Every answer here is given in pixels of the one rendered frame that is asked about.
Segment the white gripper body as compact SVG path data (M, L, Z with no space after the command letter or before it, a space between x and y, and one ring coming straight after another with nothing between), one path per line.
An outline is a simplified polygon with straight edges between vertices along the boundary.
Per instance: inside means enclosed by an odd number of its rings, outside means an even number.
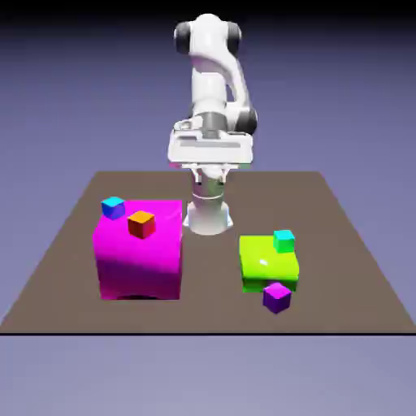
M253 137L219 131L218 138L204 138L202 130L172 130L167 158L175 165L247 165L253 161Z

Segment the small orange cube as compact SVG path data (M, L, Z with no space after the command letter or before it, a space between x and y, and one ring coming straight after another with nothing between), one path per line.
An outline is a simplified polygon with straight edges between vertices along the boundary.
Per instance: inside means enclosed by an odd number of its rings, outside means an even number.
M146 239L156 230L155 215L139 210L128 217L128 232L130 235Z

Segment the small blue cube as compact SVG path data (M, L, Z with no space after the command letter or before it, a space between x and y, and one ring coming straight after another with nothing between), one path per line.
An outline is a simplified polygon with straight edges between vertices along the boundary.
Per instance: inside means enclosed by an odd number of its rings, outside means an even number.
M120 197L108 197L101 201L102 214L111 220L125 215L124 199Z

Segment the small green cube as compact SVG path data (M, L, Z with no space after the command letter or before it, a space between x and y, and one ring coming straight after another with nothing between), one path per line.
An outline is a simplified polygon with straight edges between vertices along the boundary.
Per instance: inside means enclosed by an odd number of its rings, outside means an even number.
M275 230L273 233L273 245L278 254L293 253L295 251L296 238L291 230Z

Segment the small purple cube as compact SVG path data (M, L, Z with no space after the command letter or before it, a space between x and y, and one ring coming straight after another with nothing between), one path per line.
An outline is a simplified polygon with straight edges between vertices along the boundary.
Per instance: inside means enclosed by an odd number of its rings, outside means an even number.
M273 283L263 289L262 303L273 314L289 308L292 291L280 283Z

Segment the large magenta box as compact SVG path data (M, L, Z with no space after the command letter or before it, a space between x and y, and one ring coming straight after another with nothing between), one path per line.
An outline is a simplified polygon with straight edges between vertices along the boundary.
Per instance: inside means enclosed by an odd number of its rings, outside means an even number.
M182 201L124 200L125 215L103 214L93 232L101 298L150 297L178 300L182 278ZM146 239L128 232L128 217L143 210L155 215L156 230Z

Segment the large lime green box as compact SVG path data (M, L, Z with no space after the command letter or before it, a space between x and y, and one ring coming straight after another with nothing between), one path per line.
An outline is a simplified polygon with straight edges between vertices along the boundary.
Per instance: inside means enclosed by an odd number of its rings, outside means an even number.
M297 290L300 267L296 253L279 253L273 236L240 236L239 257L244 293L260 293L273 283Z

